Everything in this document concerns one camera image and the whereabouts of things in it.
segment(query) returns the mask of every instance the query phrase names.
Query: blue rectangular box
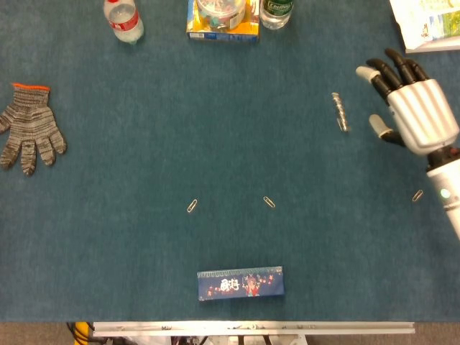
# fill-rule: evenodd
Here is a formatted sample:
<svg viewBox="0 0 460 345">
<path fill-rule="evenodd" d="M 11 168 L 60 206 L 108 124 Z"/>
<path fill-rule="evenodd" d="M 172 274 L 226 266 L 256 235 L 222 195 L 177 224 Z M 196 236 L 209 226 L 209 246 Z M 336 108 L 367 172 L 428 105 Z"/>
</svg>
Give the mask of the blue rectangular box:
<svg viewBox="0 0 460 345">
<path fill-rule="evenodd" d="M 197 277 L 199 300 L 285 294 L 281 266 L 198 272 Z"/>
</svg>

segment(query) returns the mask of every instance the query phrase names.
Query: cardboard box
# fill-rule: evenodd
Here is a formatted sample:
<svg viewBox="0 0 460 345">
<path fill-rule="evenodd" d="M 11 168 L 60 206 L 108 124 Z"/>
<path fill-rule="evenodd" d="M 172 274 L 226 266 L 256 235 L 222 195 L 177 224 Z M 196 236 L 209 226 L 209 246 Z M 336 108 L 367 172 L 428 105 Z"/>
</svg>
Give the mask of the cardboard box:
<svg viewBox="0 0 460 345">
<path fill-rule="evenodd" d="M 212 30 L 200 20 L 196 0 L 188 0 L 187 36 L 194 40 L 256 42 L 259 39 L 259 0 L 246 0 L 244 18 L 233 30 Z"/>
</svg>

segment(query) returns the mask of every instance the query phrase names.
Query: white robotic hand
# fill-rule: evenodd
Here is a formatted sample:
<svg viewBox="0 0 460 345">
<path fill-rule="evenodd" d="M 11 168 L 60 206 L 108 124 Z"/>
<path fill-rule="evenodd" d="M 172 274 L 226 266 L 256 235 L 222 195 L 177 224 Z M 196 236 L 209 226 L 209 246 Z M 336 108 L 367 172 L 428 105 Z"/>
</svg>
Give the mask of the white robotic hand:
<svg viewBox="0 0 460 345">
<path fill-rule="evenodd" d="M 385 53 L 400 75 L 380 59 L 368 60 L 373 68 L 360 66 L 356 74 L 383 97 L 399 132 L 386 126 L 378 115 L 371 115 L 369 122 L 380 139 L 427 156 L 427 175 L 460 238 L 460 151 L 451 146 L 460 132 L 459 125 L 436 80 L 396 51 L 386 49 Z"/>
</svg>

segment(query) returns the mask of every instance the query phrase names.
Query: floor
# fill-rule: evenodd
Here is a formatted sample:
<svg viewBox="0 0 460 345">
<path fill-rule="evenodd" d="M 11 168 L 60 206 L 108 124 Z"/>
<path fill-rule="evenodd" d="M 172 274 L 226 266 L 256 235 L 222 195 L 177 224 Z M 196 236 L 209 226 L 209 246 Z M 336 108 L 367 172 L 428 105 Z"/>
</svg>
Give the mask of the floor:
<svg viewBox="0 0 460 345">
<path fill-rule="evenodd" d="M 314 336 L 309 345 L 459 345 L 460 323 L 417 323 L 397 336 Z M 0 323 L 1 345 L 72 345 L 64 323 Z"/>
</svg>

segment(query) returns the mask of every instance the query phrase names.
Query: blue table surface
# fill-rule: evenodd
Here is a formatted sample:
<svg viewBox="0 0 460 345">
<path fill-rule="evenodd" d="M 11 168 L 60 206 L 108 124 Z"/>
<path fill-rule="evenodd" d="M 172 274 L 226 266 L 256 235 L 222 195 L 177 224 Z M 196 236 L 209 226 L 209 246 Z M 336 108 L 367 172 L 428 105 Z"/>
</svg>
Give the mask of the blue table surface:
<svg viewBox="0 0 460 345">
<path fill-rule="evenodd" d="M 376 138 L 390 117 L 354 72 L 403 49 L 388 1 L 297 0 L 257 44 L 189 40 L 186 0 L 137 3 L 132 47 L 102 0 L 0 0 L 0 107 L 11 82 L 50 86 L 68 141 L 31 178 L 0 171 L 0 321 L 460 321 L 426 159 Z M 459 116 L 460 55 L 414 58 Z M 197 271 L 277 265 L 284 297 L 198 302 Z"/>
</svg>

